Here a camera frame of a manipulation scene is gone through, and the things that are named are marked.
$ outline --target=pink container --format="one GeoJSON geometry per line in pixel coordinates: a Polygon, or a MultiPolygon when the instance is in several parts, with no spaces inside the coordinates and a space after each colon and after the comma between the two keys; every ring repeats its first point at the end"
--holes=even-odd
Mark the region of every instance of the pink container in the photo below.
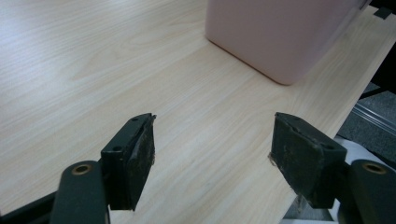
{"type": "Polygon", "coordinates": [[[274,81],[302,78],[370,0],[209,0],[206,37],[274,81]]]}

